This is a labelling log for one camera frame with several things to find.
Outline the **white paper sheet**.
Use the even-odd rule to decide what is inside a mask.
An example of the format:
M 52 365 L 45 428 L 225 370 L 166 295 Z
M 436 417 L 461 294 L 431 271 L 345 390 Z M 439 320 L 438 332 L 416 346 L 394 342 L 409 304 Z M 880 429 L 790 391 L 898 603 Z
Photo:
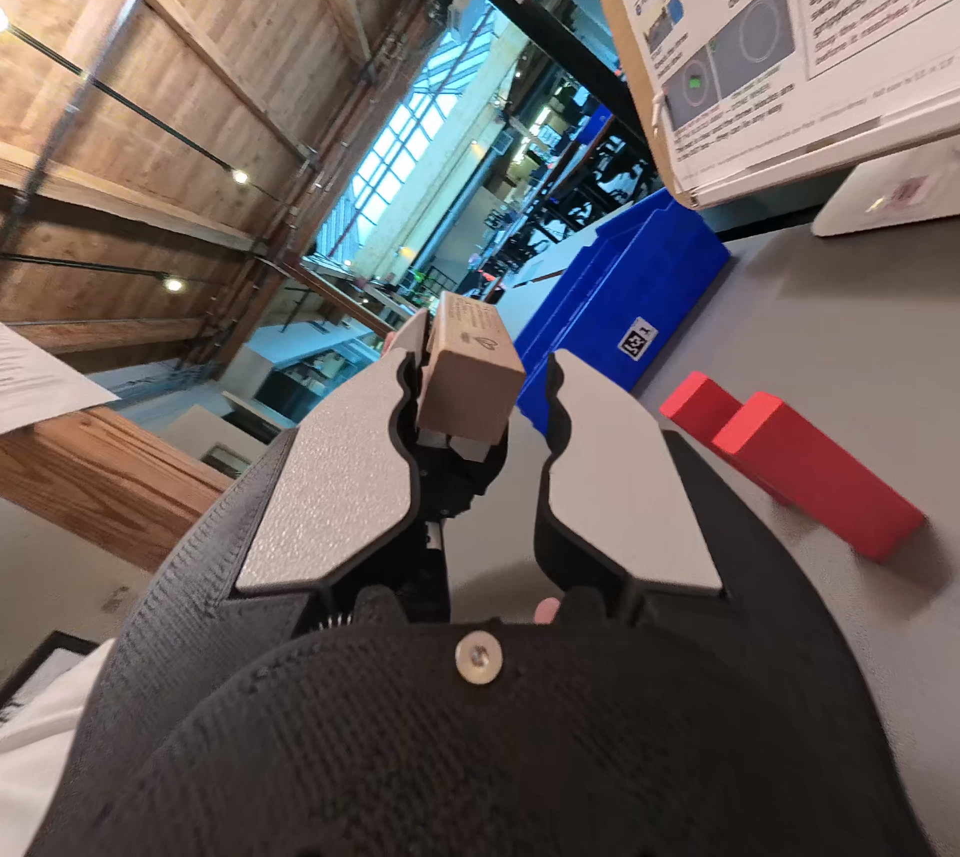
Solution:
M 1 325 L 1 435 L 118 399 L 12 328 Z

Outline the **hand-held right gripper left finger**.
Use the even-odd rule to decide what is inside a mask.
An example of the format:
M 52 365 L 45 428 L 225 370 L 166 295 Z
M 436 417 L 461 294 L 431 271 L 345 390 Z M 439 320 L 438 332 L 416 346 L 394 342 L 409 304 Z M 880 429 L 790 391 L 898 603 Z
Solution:
M 402 587 L 423 553 L 421 473 L 408 442 L 419 368 L 390 350 L 304 419 L 239 567 L 234 596 L 306 595 L 346 619 L 368 587 Z

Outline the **tagged blue storage bin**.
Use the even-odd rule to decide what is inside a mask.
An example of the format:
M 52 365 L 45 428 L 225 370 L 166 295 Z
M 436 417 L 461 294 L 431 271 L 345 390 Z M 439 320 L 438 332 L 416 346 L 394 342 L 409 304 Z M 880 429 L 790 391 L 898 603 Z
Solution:
M 519 411 L 546 434 L 548 358 L 561 349 L 631 392 L 731 257 L 702 216 L 666 189 L 614 216 L 513 342 L 526 371 Z

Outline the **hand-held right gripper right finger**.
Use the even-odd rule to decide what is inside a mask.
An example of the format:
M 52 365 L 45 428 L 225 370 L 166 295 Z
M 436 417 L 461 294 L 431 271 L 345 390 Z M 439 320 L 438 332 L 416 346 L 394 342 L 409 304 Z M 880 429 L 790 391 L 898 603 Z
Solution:
M 564 592 L 598 591 L 621 618 L 651 592 L 719 598 L 721 575 L 658 421 L 568 350 L 549 355 L 545 396 L 534 520 L 544 575 Z

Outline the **wooden beam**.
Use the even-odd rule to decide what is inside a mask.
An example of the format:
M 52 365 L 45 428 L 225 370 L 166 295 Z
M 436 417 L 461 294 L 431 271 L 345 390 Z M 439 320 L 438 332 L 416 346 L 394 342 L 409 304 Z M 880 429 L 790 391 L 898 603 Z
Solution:
M 1 437 L 1 495 L 150 573 L 234 481 L 101 406 Z

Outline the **red rectangular wooden block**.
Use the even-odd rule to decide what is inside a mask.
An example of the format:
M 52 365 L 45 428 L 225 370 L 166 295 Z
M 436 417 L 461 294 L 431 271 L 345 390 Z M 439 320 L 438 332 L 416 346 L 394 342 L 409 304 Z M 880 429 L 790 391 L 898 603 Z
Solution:
M 707 374 L 691 372 L 664 400 L 659 413 L 696 442 L 710 447 L 743 403 Z
M 713 438 L 718 451 L 876 563 L 926 516 L 783 399 L 757 392 Z

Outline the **natural wood arch block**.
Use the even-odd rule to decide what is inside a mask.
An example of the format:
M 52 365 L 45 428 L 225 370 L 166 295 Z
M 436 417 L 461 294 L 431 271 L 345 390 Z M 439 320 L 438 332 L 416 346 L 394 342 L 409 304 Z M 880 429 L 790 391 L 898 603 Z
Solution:
M 427 343 L 417 427 L 495 446 L 526 380 L 496 306 L 445 291 Z

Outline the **person's white clothing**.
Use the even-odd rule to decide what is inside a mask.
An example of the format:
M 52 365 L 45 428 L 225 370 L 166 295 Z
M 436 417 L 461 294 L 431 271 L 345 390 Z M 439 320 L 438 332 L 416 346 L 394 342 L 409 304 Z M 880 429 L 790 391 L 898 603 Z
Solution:
M 114 645 L 105 641 L 40 692 L 1 731 L 1 854 L 26 854 L 37 835 Z

